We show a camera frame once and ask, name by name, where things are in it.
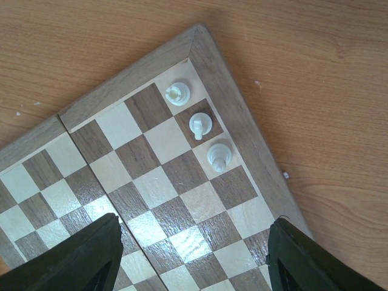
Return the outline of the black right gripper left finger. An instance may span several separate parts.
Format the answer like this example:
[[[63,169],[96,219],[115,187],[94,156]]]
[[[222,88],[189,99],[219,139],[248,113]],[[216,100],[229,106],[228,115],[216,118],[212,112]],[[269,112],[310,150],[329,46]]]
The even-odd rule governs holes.
[[[123,253],[118,216],[105,214],[1,276],[1,290],[113,290]]]

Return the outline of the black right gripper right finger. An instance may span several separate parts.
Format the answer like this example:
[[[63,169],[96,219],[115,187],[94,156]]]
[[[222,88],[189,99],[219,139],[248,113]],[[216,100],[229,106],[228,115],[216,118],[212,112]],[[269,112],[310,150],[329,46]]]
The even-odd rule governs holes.
[[[383,290],[281,217],[270,226],[266,264],[273,290]]]

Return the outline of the white chess piece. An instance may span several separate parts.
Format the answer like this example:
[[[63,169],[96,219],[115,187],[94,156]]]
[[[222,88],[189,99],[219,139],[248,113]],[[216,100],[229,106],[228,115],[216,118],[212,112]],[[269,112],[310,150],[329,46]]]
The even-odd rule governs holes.
[[[226,144],[217,143],[207,151],[207,160],[215,172],[225,171],[232,159],[232,151]]]

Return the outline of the white chess pawn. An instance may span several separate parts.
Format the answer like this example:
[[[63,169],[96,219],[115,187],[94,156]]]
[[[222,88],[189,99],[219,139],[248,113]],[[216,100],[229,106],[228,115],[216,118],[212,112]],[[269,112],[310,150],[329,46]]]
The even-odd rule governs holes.
[[[189,128],[197,141],[202,140],[213,127],[211,117],[203,112],[195,113],[189,120]]]

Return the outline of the white chess rook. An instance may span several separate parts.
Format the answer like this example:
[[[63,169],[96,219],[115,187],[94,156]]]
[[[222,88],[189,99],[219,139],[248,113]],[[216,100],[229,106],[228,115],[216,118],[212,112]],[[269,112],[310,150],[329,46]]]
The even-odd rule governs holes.
[[[174,106],[182,107],[191,97],[191,85],[187,78],[174,80],[165,90],[166,100]]]

